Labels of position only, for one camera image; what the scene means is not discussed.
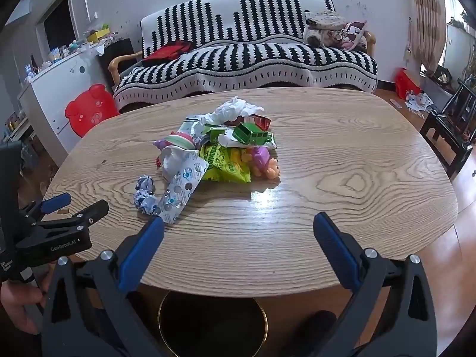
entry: wooden chair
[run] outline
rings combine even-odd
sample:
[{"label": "wooden chair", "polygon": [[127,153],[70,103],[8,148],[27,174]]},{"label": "wooden chair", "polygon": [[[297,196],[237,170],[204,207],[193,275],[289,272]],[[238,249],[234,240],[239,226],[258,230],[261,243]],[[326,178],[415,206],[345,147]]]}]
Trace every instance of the wooden chair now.
[{"label": "wooden chair", "polygon": [[[449,99],[442,112],[432,110],[420,130],[420,134],[443,164],[449,178],[461,170],[473,150],[471,142],[476,134],[476,93],[469,87],[472,81],[473,77],[468,78],[465,83],[458,79],[459,89]],[[443,137],[456,153],[451,163],[444,159],[427,137],[430,129],[435,129],[432,137],[434,141],[440,136]]]}]

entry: green toy bus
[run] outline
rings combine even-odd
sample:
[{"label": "green toy bus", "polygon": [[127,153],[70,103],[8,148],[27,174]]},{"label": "green toy bus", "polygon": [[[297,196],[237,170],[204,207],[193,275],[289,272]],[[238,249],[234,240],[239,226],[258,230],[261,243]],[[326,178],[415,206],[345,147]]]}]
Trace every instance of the green toy bus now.
[{"label": "green toy bus", "polygon": [[241,122],[233,130],[233,136],[243,145],[261,146],[271,139],[267,131],[261,130],[251,122]]}]

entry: sofa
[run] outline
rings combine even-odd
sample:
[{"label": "sofa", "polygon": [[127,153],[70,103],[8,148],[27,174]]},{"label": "sofa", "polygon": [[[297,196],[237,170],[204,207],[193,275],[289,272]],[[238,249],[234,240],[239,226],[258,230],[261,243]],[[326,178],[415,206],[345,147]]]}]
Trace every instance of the sofa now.
[{"label": "sofa", "polygon": [[[332,0],[192,0],[144,17],[142,50],[109,65],[117,84],[116,107],[273,85],[373,92],[377,63],[370,32],[364,33],[367,53],[303,43],[304,12],[325,9],[335,10]],[[196,48],[161,65],[139,63],[118,73],[120,61],[148,57],[173,40]]]}]

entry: human hand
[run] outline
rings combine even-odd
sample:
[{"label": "human hand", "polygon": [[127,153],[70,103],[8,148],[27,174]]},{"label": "human hand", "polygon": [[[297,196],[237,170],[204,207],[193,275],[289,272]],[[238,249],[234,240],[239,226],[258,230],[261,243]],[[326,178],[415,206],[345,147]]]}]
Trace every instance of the human hand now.
[{"label": "human hand", "polygon": [[24,306],[39,303],[42,307],[45,307],[46,293],[48,292],[53,271],[54,267],[50,264],[49,272],[41,281],[40,288],[9,280],[1,285],[1,304],[17,329],[30,334],[38,334],[38,329],[33,320],[28,317]]}]

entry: white dresser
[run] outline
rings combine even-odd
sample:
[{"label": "white dresser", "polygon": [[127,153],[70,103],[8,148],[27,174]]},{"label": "white dresser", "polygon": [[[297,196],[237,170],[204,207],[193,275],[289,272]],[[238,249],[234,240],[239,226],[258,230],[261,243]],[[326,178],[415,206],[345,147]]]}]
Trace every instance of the white dresser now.
[{"label": "white dresser", "polygon": [[80,138],[64,115],[68,103],[92,84],[108,87],[96,51],[74,53],[33,78],[18,96],[33,129],[60,166]]}]

